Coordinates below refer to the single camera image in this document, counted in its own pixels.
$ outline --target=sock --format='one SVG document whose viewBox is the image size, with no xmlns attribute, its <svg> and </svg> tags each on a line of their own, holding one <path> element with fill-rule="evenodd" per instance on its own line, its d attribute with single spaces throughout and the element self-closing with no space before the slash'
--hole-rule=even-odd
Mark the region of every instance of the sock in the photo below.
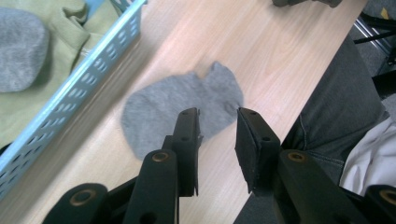
<svg viewBox="0 0 396 224">
<path fill-rule="evenodd" d="M 49 32 L 34 14 L 0 7 L 0 92 L 23 91 L 47 55 Z"/>
<path fill-rule="evenodd" d="M 213 63 L 204 79 L 190 72 L 166 77 L 133 93 L 123 110 L 121 126 L 136 157 L 143 160 L 160 149 L 166 135 L 172 135 L 181 111 L 200 109 L 204 141 L 232 124 L 237 108 L 243 106 L 243 93 L 233 73 Z"/>
</svg>

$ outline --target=white fabric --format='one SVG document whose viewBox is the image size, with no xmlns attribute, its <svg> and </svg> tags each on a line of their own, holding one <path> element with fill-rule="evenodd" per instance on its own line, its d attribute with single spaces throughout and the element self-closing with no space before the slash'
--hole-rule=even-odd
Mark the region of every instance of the white fabric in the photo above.
<svg viewBox="0 0 396 224">
<path fill-rule="evenodd" d="M 352 149 L 340 186 L 364 195 L 371 185 L 396 187 L 396 122 L 388 118 L 370 130 Z"/>
</svg>

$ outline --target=wooden table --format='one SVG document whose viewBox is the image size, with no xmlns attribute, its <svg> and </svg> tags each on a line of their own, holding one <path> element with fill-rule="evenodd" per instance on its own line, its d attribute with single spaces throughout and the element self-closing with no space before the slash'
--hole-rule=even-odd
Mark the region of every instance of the wooden table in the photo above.
<svg viewBox="0 0 396 224">
<path fill-rule="evenodd" d="M 162 0 L 143 8 L 140 41 L 0 202 L 2 223 L 39 223 L 74 186 L 113 189 L 138 175 L 122 134 L 128 96 L 173 74 L 229 67 L 244 93 L 283 140 L 366 0 L 337 8 L 318 2 L 274 7 L 271 0 Z M 199 152 L 200 195 L 180 200 L 181 223 L 232 223 L 248 198 L 234 148 L 236 122 Z"/>
</svg>

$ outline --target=olive green fabric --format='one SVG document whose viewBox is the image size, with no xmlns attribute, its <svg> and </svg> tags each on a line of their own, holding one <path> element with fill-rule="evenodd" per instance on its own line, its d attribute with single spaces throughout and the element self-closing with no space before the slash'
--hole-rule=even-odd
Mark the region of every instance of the olive green fabric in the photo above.
<svg viewBox="0 0 396 224">
<path fill-rule="evenodd" d="M 83 0 L 0 0 L 0 7 L 30 11 L 49 30 L 47 58 L 34 84 L 25 91 L 0 93 L 2 147 L 14 141 L 119 15 L 108 0 L 88 21 Z"/>
</svg>

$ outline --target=jeans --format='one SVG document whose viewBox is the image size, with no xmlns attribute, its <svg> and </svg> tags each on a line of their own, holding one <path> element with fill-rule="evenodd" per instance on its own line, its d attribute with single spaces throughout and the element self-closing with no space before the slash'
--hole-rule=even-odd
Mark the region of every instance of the jeans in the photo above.
<svg viewBox="0 0 396 224">
<path fill-rule="evenodd" d="M 305 151 L 338 184 L 349 152 L 388 117 L 361 56 L 347 37 L 282 147 Z M 235 223 L 276 223 L 272 206 L 272 197 L 251 195 Z"/>
</svg>

